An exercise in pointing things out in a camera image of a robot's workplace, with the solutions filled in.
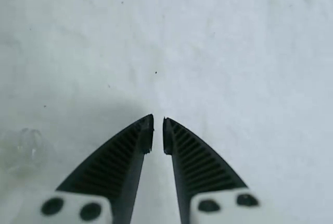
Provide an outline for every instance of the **transparent object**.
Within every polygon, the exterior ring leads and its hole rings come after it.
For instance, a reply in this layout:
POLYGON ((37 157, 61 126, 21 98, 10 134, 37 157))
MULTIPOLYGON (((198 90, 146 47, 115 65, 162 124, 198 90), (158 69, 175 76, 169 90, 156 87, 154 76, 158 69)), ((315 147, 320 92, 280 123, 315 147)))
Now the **transparent object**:
POLYGON ((47 158, 47 143, 39 130, 0 132, 0 166, 7 172, 23 172, 40 167, 47 158))

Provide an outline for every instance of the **black rubber pad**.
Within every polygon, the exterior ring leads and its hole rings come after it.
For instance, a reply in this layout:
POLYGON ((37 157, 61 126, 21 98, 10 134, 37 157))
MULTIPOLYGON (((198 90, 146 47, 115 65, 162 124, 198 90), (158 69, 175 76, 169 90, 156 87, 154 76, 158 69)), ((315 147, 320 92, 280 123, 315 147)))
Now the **black rubber pad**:
POLYGON ((209 145, 170 118, 164 119, 163 146, 164 152, 172 155, 182 224, 189 224, 189 205, 194 195, 246 187, 209 145))
POLYGON ((112 207, 113 223, 130 223, 144 155, 152 148, 153 116, 119 132, 82 162, 58 191, 101 195, 112 207))

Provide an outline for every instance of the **clear plastic piece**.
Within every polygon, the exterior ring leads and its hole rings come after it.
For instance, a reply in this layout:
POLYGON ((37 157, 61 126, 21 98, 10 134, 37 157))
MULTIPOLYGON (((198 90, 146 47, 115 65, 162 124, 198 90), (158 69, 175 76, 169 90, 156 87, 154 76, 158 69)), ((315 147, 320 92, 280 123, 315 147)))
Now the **clear plastic piece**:
POLYGON ((0 166, 10 173, 39 168, 47 159, 48 146, 39 130, 0 131, 0 166))

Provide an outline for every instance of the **white surface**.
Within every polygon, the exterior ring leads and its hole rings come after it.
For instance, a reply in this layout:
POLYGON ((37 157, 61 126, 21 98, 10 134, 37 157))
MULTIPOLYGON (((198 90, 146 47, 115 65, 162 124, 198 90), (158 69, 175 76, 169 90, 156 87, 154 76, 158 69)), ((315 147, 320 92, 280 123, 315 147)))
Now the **white surface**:
POLYGON ((217 191, 213 193, 201 193, 191 200, 190 224, 291 224, 284 214, 272 208, 267 201, 262 201, 257 194, 249 189, 236 189, 217 191), (239 206, 237 196, 240 194, 251 194, 258 201, 258 206, 239 206), (199 210, 201 201, 213 200, 220 210, 205 212, 199 210))
POLYGON ((22 203, 18 216, 11 224, 84 224, 80 218, 82 208, 86 204, 97 203, 101 207, 99 216, 89 221, 90 224, 112 223, 111 205, 109 201, 96 195, 82 195, 62 192, 35 192, 34 195, 26 197, 22 203), (52 198, 61 198, 63 206, 59 212, 45 216, 41 208, 45 202, 52 198))
POLYGON ((24 192, 54 189, 148 113, 156 131, 133 224, 180 222, 164 116, 202 137, 278 209, 302 223, 333 220, 333 0, 0 6, 0 126, 39 129, 55 150, 35 175, 1 174, 2 223, 24 192))

